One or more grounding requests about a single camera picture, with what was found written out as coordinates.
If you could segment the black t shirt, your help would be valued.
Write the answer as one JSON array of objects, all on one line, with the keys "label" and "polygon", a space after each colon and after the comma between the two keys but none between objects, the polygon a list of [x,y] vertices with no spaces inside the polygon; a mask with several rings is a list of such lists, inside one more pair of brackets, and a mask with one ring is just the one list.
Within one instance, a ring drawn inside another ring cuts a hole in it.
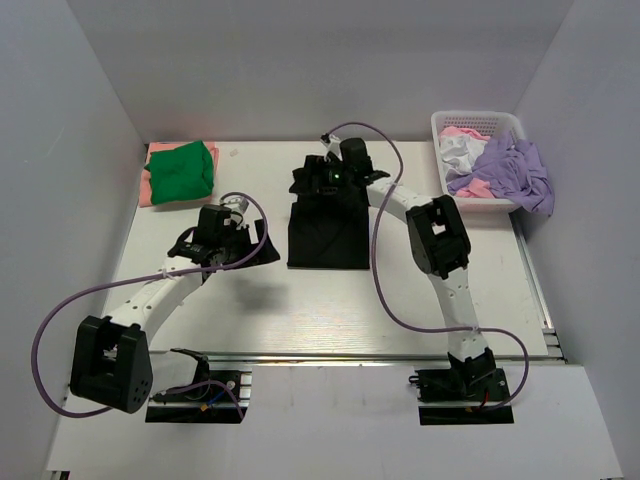
[{"label": "black t shirt", "polygon": [[302,166],[292,171],[296,196],[288,224],[287,266],[293,269],[367,270],[369,202],[364,188],[335,195],[303,195]]}]

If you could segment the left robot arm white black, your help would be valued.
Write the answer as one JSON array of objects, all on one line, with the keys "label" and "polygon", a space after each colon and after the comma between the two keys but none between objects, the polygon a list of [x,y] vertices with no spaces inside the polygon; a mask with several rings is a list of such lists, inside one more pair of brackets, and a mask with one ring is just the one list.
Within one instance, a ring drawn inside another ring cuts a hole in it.
[{"label": "left robot arm white black", "polygon": [[140,279],[140,290],[102,318],[89,316],[77,330],[70,390],[73,395],[126,413],[148,398],[205,396],[214,384],[203,354],[173,348],[151,354],[162,325],[188,296],[219,271],[266,265],[280,255],[265,217],[244,222],[245,201],[201,208],[196,226],[168,250],[157,273]]}]

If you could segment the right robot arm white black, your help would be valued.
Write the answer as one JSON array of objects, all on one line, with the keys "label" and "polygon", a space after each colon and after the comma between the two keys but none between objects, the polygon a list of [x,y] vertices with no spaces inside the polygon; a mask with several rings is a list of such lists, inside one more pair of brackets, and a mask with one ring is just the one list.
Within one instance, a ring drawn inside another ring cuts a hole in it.
[{"label": "right robot arm white black", "polygon": [[[401,185],[401,176],[376,170],[361,138],[341,140],[321,136],[326,152],[307,159],[300,193],[321,199],[337,197],[353,187],[378,210],[370,244],[370,265],[378,299],[385,313],[400,327],[424,334],[445,334],[450,367],[442,388],[461,399],[484,391],[496,371],[492,350],[479,327],[469,290],[471,243],[455,201],[448,195],[430,199]],[[384,298],[377,266],[378,231],[382,215],[402,221],[408,230],[413,261],[436,293],[444,319],[441,328],[410,325],[400,320]]]}]

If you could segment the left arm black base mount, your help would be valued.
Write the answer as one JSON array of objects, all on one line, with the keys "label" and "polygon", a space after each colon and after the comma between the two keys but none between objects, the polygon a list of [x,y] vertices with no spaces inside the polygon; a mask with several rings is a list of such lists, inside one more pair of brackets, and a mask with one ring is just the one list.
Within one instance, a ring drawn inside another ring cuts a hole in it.
[{"label": "left arm black base mount", "polygon": [[[209,373],[209,378],[224,383],[235,395],[241,406],[249,402],[252,381],[252,372],[250,370],[212,370]],[[233,405],[229,394],[223,387],[218,385],[201,386],[183,393],[158,393],[152,398],[152,401],[161,405],[189,402],[199,405]]]}]

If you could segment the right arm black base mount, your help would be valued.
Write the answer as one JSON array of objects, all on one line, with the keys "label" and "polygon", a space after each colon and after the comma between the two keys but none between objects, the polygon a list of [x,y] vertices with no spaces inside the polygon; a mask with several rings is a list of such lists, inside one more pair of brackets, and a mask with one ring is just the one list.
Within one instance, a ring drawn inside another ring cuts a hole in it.
[{"label": "right arm black base mount", "polygon": [[501,402],[509,397],[504,371],[492,374],[467,385],[452,369],[417,370],[408,381],[417,388],[424,403],[442,402]]}]

